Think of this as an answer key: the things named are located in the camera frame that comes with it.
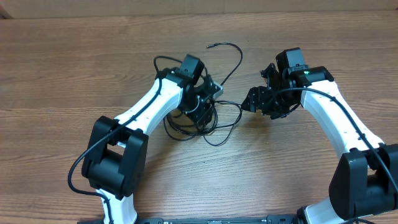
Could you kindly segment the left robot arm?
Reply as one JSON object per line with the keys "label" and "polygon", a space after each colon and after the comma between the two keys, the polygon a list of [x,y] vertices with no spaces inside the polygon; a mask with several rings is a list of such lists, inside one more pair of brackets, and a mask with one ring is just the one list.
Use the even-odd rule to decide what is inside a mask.
{"label": "left robot arm", "polygon": [[102,116],[91,132],[81,174],[101,197],[99,223],[137,223],[133,193],[142,178],[149,136],[174,109],[201,126],[211,121],[211,101],[223,94],[204,63],[186,55],[179,67],[157,70],[152,88],[115,118]]}

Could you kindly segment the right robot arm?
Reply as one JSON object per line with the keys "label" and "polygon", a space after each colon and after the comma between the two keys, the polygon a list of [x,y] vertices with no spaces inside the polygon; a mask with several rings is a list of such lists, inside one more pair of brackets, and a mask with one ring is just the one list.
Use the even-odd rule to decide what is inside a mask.
{"label": "right robot arm", "polygon": [[265,86],[249,90],[241,107],[284,118],[301,106],[319,123],[339,162],[321,202],[298,209],[291,223],[359,223],[397,210],[397,145],[386,144],[349,107],[325,67],[309,67],[300,48],[278,54],[261,71]]}

